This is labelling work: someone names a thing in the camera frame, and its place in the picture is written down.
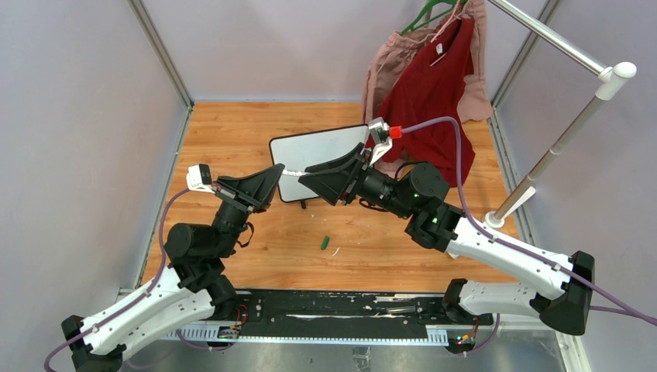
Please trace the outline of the white whiteboard black frame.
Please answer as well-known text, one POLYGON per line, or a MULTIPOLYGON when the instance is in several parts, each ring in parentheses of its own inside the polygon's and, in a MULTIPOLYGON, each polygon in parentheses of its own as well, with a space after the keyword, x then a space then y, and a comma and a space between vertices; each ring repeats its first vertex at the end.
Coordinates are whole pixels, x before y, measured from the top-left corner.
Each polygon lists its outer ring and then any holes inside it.
MULTIPOLYGON (((287 171, 304 171, 306 167, 341 157, 365 140, 367 126, 359 124, 309 133, 274 137, 269 150, 274 164, 284 164, 287 171)), ((278 183, 284 203, 305 202, 318 196, 298 182, 297 176, 283 175, 278 183)))

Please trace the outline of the green marker cap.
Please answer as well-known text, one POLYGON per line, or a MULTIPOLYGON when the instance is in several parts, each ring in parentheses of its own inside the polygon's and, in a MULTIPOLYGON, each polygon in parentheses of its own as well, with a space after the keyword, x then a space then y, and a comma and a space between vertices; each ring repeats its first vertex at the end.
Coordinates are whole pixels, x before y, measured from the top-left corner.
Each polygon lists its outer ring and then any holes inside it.
POLYGON ((325 236, 324 239, 322 240, 321 250, 326 250, 329 245, 329 242, 330 242, 330 237, 325 236))

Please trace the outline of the green marker pen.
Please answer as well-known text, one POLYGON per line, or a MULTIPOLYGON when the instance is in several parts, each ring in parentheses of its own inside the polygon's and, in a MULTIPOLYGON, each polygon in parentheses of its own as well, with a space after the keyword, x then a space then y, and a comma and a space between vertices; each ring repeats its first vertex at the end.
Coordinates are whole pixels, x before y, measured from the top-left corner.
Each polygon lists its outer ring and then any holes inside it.
POLYGON ((304 176, 304 175, 306 175, 306 174, 307 174, 307 172, 300 171, 300 170, 288 170, 288 169, 284 169, 284 170, 282 171, 282 175, 286 175, 286 176, 290 176, 290 177, 302 177, 302 176, 304 176))

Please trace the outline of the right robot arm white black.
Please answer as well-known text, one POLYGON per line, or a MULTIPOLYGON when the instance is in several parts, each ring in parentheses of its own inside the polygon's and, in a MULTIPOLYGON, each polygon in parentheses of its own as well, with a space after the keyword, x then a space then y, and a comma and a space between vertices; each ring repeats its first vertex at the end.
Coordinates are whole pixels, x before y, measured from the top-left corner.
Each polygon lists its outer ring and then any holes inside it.
POLYGON ((450 282, 442 312, 452 323, 488 313, 539 319, 555 331, 586 331, 595 259, 577 251, 554 253, 488 229, 445 202, 449 184, 431 164, 414 165, 394 179, 369 164, 362 143, 347 154, 306 167, 298 181, 331 205, 362 200, 407 221, 405 232, 419 246, 469 257, 517 279, 517 283, 450 282))

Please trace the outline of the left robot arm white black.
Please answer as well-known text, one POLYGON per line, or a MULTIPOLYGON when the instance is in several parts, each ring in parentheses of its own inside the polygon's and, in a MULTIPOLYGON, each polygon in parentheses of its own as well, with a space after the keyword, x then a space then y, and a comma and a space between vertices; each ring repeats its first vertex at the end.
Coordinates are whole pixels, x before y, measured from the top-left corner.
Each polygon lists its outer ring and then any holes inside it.
POLYGON ((185 191, 221 201, 212 224, 179 222, 160 232, 163 258, 154 278, 94 315, 62 321, 74 369, 117 371, 143 347, 189 322, 233 317, 237 294, 222 261, 248 246, 239 237, 254 230, 252 214, 269 208, 284 168, 274 164, 245 177, 213 178, 207 164, 190 166, 185 191))

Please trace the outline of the white clothes rack base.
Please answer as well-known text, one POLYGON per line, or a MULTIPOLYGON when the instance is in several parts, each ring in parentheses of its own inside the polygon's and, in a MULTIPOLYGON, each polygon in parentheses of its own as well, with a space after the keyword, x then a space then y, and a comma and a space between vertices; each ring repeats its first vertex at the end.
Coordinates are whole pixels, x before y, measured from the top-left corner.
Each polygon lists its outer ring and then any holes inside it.
POLYGON ((463 190, 459 189, 464 216, 456 226, 457 238, 450 241, 447 253, 454 258, 469 257, 499 270, 523 267, 533 261, 531 255, 539 249, 497 230, 535 193, 535 187, 530 184, 518 185, 497 210, 488 212, 480 222, 469 212, 463 190))

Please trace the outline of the green clothes hanger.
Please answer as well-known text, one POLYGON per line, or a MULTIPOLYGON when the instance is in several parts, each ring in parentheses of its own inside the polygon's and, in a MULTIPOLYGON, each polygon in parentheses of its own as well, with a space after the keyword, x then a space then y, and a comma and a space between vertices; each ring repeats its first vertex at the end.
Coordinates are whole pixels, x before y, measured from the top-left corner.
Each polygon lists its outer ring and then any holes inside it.
POLYGON ((416 29, 420 29, 422 27, 425 27, 429 25, 431 22, 435 21, 436 19, 439 19, 443 16, 445 16, 447 13, 451 12, 452 10, 456 9, 456 6, 458 4, 462 4, 464 1, 457 1, 457 0, 429 0, 425 3, 425 5, 421 8, 420 12, 418 15, 408 24, 406 25, 401 31, 398 33, 403 36, 406 33, 409 33, 411 31, 415 31, 416 29), (433 10, 437 6, 445 6, 445 9, 440 12, 438 15, 433 15, 433 10))

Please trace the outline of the silver clothes rack pole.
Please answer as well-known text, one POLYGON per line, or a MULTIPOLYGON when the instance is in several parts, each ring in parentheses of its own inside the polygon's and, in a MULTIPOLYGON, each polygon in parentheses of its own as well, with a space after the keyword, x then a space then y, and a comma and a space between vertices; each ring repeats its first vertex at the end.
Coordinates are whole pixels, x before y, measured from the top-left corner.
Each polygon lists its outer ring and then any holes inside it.
POLYGON ((637 84, 636 78, 621 81, 604 99, 597 97, 617 64, 635 62, 624 25, 637 13, 634 3, 549 1, 544 13, 544 26, 597 66, 588 71, 538 38, 495 107, 514 181, 509 195, 523 183, 536 189, 504 225, 518 217, 540 232, 588 219, 597 211, 594 198, 618 185, 622 119, 637 84))

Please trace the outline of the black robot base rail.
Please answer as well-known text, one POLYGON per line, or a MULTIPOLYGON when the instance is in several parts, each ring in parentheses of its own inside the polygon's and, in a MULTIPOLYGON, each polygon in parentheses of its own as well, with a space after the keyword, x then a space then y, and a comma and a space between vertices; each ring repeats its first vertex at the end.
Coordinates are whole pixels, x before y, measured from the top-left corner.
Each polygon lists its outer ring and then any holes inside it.
POLYGON ((447 314, 441 293, 243 288, 236 309, 178 326, 162 338, 228 343, 352 346, 472 346, 495 315, 447 314))

